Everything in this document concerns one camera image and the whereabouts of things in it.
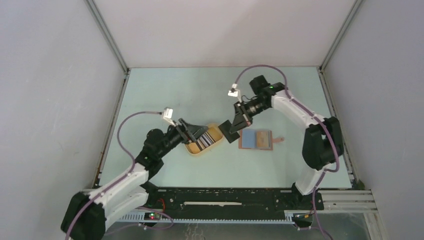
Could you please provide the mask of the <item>black credit card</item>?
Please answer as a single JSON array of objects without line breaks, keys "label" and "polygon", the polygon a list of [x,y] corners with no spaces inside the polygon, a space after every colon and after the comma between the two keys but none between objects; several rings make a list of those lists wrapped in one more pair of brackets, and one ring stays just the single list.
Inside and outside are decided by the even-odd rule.
[{"label": "black credit card", "polygon": [[228,141],[229,144],[235,142],[236,140],[240,138],[240,134],[237,131],[233,133],[230,132],[231,126],[232,126],[232,123],[229,120],[224,121],[218,126],[222,135],[225,137],[225,139]]}]

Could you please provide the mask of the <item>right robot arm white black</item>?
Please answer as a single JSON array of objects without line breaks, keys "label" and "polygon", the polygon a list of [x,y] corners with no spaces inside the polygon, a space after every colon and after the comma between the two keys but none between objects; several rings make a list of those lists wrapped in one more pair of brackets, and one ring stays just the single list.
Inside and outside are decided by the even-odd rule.
[{"label": "right robot arm white black", "polygon": [[336,117],[323,117],[301,103],[285,83],[270,84],[263,75],[249,83],[254,97],[242,100],[237,83],[233,83],[228,96],[237,98],[234,119],[228,132],[235,134],[253,124],[254,116],[268,109],[284,114],[303,131],[302,159],[306,166],[294,183],[297,191],[291,194],[291,204],[304,209],[311,202],[314,192],[326,173],[340,169],[340,156],[344,152],[340,122]]}]

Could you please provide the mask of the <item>gold credit card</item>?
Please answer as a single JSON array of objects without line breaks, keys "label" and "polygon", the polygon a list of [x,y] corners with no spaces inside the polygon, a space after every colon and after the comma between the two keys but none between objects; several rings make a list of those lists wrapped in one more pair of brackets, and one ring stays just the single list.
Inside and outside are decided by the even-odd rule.
[{"label": "gold credit card", "polygon": [[271,147],[269,131],[261,130],[256,132],[256,147],[258,149],[269,149]]}]

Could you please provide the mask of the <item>oval wooden tray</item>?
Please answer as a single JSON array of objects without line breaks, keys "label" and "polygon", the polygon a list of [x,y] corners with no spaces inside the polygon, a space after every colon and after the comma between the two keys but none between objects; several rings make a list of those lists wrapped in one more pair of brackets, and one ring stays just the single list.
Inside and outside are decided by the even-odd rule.
[{"label": "oval wooden tray", "polygon": [[200,156],[212,150],[223,141],[224,135],[216,123],[210,123],[207,126],[208,130],[196,142],[184,145],[190,155]]}]

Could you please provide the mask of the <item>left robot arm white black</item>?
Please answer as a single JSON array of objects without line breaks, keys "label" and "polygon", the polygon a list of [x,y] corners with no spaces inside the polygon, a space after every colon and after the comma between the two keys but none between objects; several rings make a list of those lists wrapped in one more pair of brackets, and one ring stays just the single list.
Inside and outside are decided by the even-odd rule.
[{"label": "left robot arm white black", "polygon": [[143,185],[163,167],[163,157],[180,144],[197,142],[208,130],[180,118],[163,132],[146,134],[141,152],[131,155],[131,165],[117,177],[89,192],[75,193],[68,204],[60,229],[67,240],[100,240],[109,227],[131,210],[153,208],[158,194]]}]

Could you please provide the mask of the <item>brown leather card holder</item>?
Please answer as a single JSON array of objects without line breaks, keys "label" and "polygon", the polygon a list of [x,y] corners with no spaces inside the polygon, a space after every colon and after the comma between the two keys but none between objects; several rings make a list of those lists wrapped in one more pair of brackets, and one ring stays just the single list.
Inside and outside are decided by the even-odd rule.
[{"label": "brown leather card holder", "polygon": [[[269,131],[270,132],[270,148],[260,149],[256,147],[256,132],[257,131]],[[274,144],[282,143],[285,138],[282,136],[273,137],[273,132],[271,130],[258,130],[258,129],[242,129],[240,132],[240,138],[238,140],[238,148],[242,150],[260,150],[260,151],[272,151],[274,149]]]}]

